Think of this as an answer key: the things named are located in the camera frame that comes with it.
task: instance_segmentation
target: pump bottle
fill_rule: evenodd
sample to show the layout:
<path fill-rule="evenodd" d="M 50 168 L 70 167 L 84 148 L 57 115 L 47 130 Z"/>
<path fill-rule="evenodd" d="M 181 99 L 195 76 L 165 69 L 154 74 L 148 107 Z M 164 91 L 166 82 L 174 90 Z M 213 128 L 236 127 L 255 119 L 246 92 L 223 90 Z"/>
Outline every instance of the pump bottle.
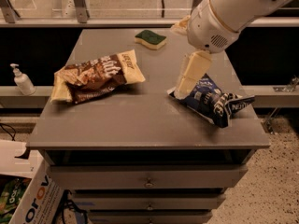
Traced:
<path fill-rule="evenodd" d="M 15 74 L 15 82 L 19 87 L 20 91 L 23 95 L 30 95 L 36 91 L 36 87 L 31 82 L 30 78 L 22 73 L 17 67 L 19 66 L 16 63 L 12 63 L 11 68 L 13 69 L 13 73 Z"/>

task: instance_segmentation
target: snack bag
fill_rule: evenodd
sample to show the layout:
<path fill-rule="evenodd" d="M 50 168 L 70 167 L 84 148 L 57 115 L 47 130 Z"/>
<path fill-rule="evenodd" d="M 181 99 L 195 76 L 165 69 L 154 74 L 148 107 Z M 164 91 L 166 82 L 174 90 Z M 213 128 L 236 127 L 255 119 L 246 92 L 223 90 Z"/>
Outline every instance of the snack bag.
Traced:
<path fill-rule="evenodd" d="M 0 224 L 8 224 L 13 216 L 13 213 L 6 213 L 0 216 Z"/>
<path fill-rule="evenodd" d="M 51 100 L 78 104 L 114 91 L 118 86 L 143 82 L 133 50 L 70 64 L 55 73 Z"/>
<path fill-rule="evenodd" d="M 168 94 L 176 98 L 174 90 L 175 88 L 169 90 Z M 233 114 L 254 102 L 254 96 L 242 97 L 233 93 L 225 93 L 205 74 L 186 98 L 177 100 L 210 123 L 225 128 L 229 125 Z"/>
<path fill-rule="evenodd" d="M 0 197 L 0 215 L 18 207 L 30 180 L 29 178 L 14 178 L 5 185 Z"/>

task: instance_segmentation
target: green sponge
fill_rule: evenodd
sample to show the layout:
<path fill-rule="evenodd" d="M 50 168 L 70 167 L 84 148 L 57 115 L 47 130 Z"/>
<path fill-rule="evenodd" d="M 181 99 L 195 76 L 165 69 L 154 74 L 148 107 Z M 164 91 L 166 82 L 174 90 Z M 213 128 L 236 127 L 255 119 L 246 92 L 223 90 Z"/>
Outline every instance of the green sponge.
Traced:
<path fill-rule="evenodd" d="M 159 49 L 166 44 L 166 36 L 158 35 L 150 30 L 144 30 L 135 36 L 135 42 L 148 49 Z"/>

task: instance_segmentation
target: floor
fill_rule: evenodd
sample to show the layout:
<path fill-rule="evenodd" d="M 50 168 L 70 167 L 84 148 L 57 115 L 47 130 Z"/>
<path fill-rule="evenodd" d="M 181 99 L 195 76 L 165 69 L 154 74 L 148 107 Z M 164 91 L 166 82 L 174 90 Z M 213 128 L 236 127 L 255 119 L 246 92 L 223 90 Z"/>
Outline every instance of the floor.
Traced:
<path fill-rule="evenodd" d="M 259 114 L 262 123 L 266 115 Z M 258 150 L 249 160 L 249 171 L 226 200 L 213 211 L 208 224 L 299 223 L 299 110 L 281 110 L 267 133 L 271 147 Z M 38 114 L 0 114 L 0 122 L 17 131 L 15 140 L 28 140 Z M 0 139 L 11 137 L 0 130 Z"/>
<path fill-rule="evenodd" d="M 22 18 L 76 18 L 73 0 L 10 1 Z M 86 7 L 92 19 L 182 18 L 192 0 L 86 0 Z"/>

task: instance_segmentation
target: gray table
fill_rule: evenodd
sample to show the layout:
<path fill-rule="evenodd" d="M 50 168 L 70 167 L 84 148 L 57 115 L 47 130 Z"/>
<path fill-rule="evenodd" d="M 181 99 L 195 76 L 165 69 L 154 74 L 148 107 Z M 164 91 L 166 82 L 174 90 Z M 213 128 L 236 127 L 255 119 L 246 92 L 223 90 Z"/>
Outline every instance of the gray table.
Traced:
<path fill-rule="evenodd" d="M 93 223 L 204 223 L 223 192 L 245 174 L 254 151 L 269 142 L 251 105 L 221 129 L 170 98 L 166 91 L 175 86 L 184 55 L 194 49 L 168 29 L 152 29 L 168 41 L 159 50 L 146 49 L 134 41 L 142 30 L 82 32 L 67 63 L 134 49 L 146 81 L 81 105 L 48 102 L 28 146 L 40 150 L 51 165 L 48 173 L 76 193 L 78 204 L 94 202 L 81 206 L 96 209 Z M 226 54 L 212 60 L 208 74 L 219 87 L 245 95 Z M 191 202 L 195 197 L 198 202 Z M 174 200 L 180 207 L 170 204 Z M 145 210 L 141 203 L 147 203 Z"/>

